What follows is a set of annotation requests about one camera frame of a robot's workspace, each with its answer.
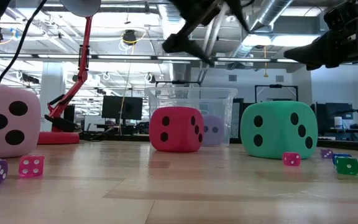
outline desk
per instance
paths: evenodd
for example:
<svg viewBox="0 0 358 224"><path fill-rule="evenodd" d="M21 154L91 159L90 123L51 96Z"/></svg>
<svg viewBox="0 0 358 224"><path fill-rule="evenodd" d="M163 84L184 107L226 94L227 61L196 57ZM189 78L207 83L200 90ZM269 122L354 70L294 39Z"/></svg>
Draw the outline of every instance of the desk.
<svg viewBox="0 0 358 224"><path fill-rule="evenodd" d="M358 223L358 177L337 175L319 149L300 167L250 157L241 145L171 154L105 141L33 153L45 155L45 175L21 179L19 159L8 159L0 223Z"/></svg>

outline ceiling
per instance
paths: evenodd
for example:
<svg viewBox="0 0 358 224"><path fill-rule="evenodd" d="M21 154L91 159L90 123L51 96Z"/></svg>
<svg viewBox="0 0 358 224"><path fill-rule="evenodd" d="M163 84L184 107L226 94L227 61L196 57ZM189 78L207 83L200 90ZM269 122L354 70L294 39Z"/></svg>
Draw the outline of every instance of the ceiling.
<svg viewBox="0 0 358 224"><path fill-rule="evenodd" d="M164 32L167 29L162 26L162 16L159 7L167 3L164 0L148 0L150 12L144 13L144 3L141 1L103 1L99 13L93 17L90 53L102 55L165 55L162 49ZM253 7L244 10L249 15L259 10L261 0L256 0ZM318 0L295 0L291 6L282 14L275 23L273 33L270 37L288 32L294 34L309 34L314 32L316 23L319 23L318 16L329 6L337 1ZM5 15L1 18L3 40L0 42L0 54L14 53L22 36L26 19L28 19L37 1L29 5L28 1L13 1ZM138 42L133 48L122 43L121 35L125 30L134 30ZM190 35L192 40L202 45L206 37L206 27L199 26ZM22 54L71 54L76 55L79 45L83 41L85 33L85 18L74 16L67 12L64 7L59 6L59 1L49 0L47 5L33 21L25 38ZM242 42L242 34L235 19L226 16L218 32L219 40L213 46L212 54L225 55L230 57ZM250 54L254 57L282 58L287 47L269 45L265 49L253 48ZM8 65L10 60L0 58L0 73ZM21 81L23 73L38 78L42 75L42 61L18 59L9 71L2 84L12 86L26 86L28 83ZM255 63L253 69L259 69L264 63ZM287 64L269 65L270 68L288 68ZM78 72L76 62L64 62L67 71L70 87L73 82L72 76ZM128 77L128 87L136 90L132 92L135 96L143 96L147 86L154 86L149 83L148 75L154 75L156 80L169 81L169 63L123 63L123 62L93 62L89 63L90 79L85 86L100 88L115 88L116 95L122 95L122 90ZM38 85L32 85L29 90L39 92ZM91 90L81 90L77 94L80 97L102 98L102 95Z"/></svg>

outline pillar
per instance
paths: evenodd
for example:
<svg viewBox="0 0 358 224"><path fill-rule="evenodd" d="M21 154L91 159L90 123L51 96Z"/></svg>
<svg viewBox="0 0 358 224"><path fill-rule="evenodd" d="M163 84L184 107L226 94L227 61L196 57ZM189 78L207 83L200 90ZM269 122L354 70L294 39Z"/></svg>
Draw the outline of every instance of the pillar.
<svg viewBox="0 0 358 224"><path fill-rule="evenodd" d="M41 131L52 129L51 122L44 118L45 114L49 114L48 102L66 93L66 73L63 66L63 63L44 62L40 92Z"/></svg>

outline computer monitor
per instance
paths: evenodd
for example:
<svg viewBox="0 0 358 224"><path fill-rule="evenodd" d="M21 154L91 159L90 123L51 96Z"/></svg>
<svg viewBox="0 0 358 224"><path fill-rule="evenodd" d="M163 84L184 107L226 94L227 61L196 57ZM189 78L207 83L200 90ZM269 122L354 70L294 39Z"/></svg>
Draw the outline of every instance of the computer monitor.
<svg viewBox="0 0 358 224"><path fill-rule="evenodd" d="M342 117L342 119L353 119L353 113L339 113L341 111L349 111L353 109L351 103L326 103L327 108L327 119L334 119L337 116Z"/></svg>
<svg viewBox="0 0 358 224"><path fill-rule="evenodd" d="M121 96L104 96L102 118L120 118ZM143 98L125 97L121 119L142 119Z"/></svg>

